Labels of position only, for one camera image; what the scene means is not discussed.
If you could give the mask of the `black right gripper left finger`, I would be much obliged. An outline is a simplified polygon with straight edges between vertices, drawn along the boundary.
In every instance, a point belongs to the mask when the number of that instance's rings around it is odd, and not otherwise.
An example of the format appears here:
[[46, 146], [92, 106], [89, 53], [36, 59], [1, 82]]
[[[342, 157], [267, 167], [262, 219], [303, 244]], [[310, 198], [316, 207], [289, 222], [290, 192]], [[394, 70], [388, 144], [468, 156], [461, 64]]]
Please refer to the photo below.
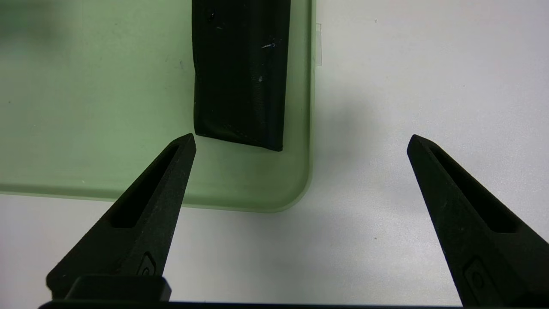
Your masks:
[[53, 300], [168, 301], [163, 270], [196, 155], [171, 141], [47, 274]]

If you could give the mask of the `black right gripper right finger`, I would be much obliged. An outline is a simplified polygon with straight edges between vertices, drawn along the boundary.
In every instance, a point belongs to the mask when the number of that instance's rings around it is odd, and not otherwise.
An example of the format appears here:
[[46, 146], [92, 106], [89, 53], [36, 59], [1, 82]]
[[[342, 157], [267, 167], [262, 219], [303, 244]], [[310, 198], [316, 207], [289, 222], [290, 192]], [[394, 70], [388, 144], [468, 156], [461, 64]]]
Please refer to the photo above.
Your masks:
[[433, 141], [407, 155], [462, 305], [547, 306], [547, 241]]

